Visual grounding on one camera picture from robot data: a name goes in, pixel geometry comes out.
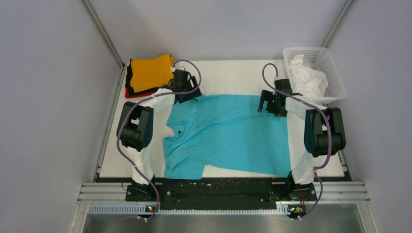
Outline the teal polo shirt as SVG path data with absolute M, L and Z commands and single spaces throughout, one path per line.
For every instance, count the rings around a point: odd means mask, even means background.
M 163 140 L 165 178 L 198 180 L 206 166 L 287 177 L 287 120 L 258 111 L 259 96 L 211 95 L 177 103 Z

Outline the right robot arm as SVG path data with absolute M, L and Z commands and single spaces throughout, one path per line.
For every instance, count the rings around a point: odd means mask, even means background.
M 331 156 L 346 146 L 343 116 L 340 108 L 326 108 L 309 103 L 292 93 L 288 79 L 274 82 L 273 91 L 262 90 L 258 111 L 266 110 L 277 117 L 293 113 L 304 122 L 305 152 L 297 166 L 291 170 L 285 194 L 291 200 L 304 195 L 304 185 L 313 183 L 316 171 L 326 167 Z

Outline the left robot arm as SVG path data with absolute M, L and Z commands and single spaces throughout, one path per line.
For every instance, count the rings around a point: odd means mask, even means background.
M 154 172 L 149 161 L 155 115 L 166 107 L 195 99 L 201 94 L 196 77 L 186 70 L 176 69 L 173 78 L 156 92 L 123 105 L 116 132 L 117 146 L 126 149 L 122 156 L 132 165 L 131 189 L 136 190 L 143 200 L 153 199 L 156 193 L 152 181 Z

